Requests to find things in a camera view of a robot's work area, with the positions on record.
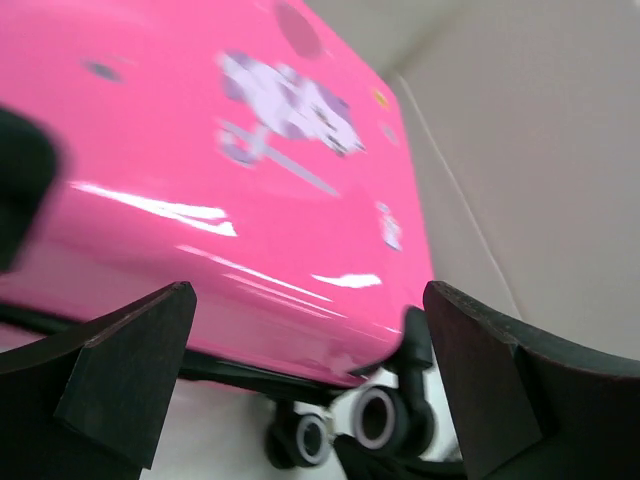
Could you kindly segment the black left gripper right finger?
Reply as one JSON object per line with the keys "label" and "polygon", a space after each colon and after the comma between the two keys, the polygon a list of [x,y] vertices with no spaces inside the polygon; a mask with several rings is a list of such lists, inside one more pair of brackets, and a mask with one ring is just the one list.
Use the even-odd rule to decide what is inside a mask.
{"label": "black left gripper right finger", "polygon": [[638,478],[638,361],[443,281],[427,284],[423,305],[468,478]]}

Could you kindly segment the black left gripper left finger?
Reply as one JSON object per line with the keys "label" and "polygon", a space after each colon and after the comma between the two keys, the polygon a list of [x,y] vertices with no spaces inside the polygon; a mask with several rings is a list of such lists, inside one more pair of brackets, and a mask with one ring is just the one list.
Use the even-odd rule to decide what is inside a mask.
{"label": "black left gripper left finger", "polygon": [[196,309],[167,285],[1,355],[4,479],[137,479],[151,467]]}

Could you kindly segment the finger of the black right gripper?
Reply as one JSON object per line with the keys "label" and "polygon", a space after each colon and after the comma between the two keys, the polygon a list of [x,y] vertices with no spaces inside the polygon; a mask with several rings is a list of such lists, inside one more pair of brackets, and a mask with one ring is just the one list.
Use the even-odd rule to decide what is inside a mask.
{"label": "finger of the black right gripper", "polygon": [[42,226],[46,202],[60,176],[63,149],[38,119],[1,109],[1,271],[21,263]]}

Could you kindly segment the pink hard-shell suitcase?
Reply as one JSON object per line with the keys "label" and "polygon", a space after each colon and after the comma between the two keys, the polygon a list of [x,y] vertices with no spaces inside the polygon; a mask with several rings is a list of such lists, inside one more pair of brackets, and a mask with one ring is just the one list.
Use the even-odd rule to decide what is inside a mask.
{"label": "pink hard-shell suitcase", "polygon": [[428,448],[433,270],[402,113],[306,2],[5,1],[3,107],[63,149],[1,271],[3,341],[186,281],[181,376],[272,398],[274,466],[323,463],[328,423],[295,407],[349,391],[368,451]]}

